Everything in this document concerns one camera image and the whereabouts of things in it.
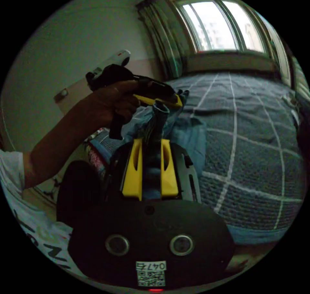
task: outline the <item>wall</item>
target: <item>wall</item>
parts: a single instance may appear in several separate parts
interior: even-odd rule
[[[31,150],[63,117],[53,97],[119,49],[132,53],[128,68],[135,74],[159,77],[135,9],[140,1],[72,0],[34,32],[16,57],[1,94],[7,133],[3,121],[0,131],[8,150]]]

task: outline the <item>printed number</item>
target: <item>printed number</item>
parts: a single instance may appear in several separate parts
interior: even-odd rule
[[[136,270],[163,271],[166,270],[166,262],[136,262]]]

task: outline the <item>curtain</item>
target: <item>curtain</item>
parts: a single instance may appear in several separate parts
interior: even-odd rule
[[[137,8],[163,65],[165,80],[182,76],[186,69],[185,53],[167,15],[155,0],[145,0]]]

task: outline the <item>window frame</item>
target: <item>window frame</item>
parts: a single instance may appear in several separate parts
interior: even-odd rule
[[[256,54],[256,55],[264,55],[264,56],[267,56],[271,59],[274,59],[274,56],[271,52],[271,47],[268,43],[268,38],[265,34],[265,30],[262,27],[263,22],[260,21],[260,18],[257,15],[255,15],[252,12],[252,10],[247,5],[243,4],[241,1],[237,1],[237,0],[168,0],[168,1],[177,10],[178,14],[180,16],[182,16],[181,17],[182,22],[185,24],[188,24],[187,26],[185,25],[183,27],[185,27],[185,29],[187,29],[188,32],[191,33],[191,34],[189,34],[189,36],[190,36],[191,40],[194,39],[194,42],[192,42],[191,44],[193,45],[196,53],[201,52],[203,50],[202,45],[200,43],[198,33],[197,33],[191,19],[189,18],[188,14],[184,10],[183,5],[191,5],[192,3],[197,3],[197,2],[212,1],[217,6],[217,8],[220,10],[223,18],[225,19],[225,21],[226,21],[226,23],[230,29],[230,32],[233,36],[233,39],[234,39],[234,42],[236,45],[236,50],[234,50],[234,51],[237,51],[237,52],[240,51],[240,52],[251,53],[251,54]],[[264,52],[251,50],[251,49],[248,49],[246,47],[245,40],[243,38],[243,35],[242,35],[242,32],[241,32],[239,26],[238,26],[235,18],[233,17],[232,13],[229,11],[229,9],[223,3],[223,1],[237,3],[244,10],[246,15],[248,15],[249,19],[251,20],[253,26],[257,30],[257,33],[258,33],[258,36],[261,40]],[[210,52],[215,52],[215,51],[217,51],[217,50],[209,49],[209,50],[204,50],[203,52],[204,53],[208,53],[208,52],[210,53]]]

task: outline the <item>white wall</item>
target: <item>white wall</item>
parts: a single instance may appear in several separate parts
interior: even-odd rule
[[[17,150],[32,149],[56,125],[62,113],[54,95],[102,60],[119,49],[130,50],[133,60],[151,57],[147,34],[133,6],[89,8],[82,0],[80,5],[41,26],[10,70],[2,100]]]

